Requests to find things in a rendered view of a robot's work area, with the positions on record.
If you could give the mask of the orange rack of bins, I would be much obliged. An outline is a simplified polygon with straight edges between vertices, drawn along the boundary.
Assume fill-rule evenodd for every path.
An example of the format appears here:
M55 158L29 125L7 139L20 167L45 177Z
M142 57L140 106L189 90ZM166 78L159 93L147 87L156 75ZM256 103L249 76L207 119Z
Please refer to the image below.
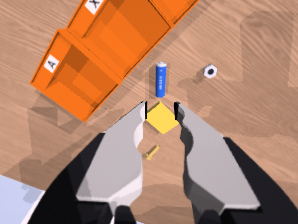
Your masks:
M86 122L199 1L81 0L30 84Z

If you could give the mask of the white hex nut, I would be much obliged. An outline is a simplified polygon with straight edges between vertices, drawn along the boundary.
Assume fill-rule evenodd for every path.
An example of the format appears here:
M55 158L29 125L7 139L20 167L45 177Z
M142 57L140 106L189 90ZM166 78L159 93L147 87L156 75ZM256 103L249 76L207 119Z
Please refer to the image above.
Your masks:
M211 64L208 64L207 66L204 67L203 69L203 74L208 77L208 78L211 78L213 76L216 75L216 72L217 72L217 68L214 67L213 65Z

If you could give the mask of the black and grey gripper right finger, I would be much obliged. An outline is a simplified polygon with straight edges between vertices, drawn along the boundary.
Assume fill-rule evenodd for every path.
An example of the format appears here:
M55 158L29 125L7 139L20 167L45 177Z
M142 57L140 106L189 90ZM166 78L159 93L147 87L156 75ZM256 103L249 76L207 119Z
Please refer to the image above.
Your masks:
M183 188L195 224L206 209L217 211L221 224L298 224L291 199L230 137L179 101L174 115L182 127Z

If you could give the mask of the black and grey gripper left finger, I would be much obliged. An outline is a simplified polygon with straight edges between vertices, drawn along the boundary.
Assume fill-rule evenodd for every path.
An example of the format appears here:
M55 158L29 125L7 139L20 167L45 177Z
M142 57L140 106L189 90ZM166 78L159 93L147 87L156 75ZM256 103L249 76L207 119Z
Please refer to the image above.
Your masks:
M147 101L99 133L54 179L27 224L111 224L141 194Z

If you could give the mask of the blue aa battery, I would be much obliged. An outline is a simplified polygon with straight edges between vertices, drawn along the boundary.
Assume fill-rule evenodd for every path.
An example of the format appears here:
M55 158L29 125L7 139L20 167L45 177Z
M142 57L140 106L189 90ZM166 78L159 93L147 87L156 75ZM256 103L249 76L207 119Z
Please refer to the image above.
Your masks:
M166 82L166 63L158 62L156 63L156 97L165 96L165 82Z

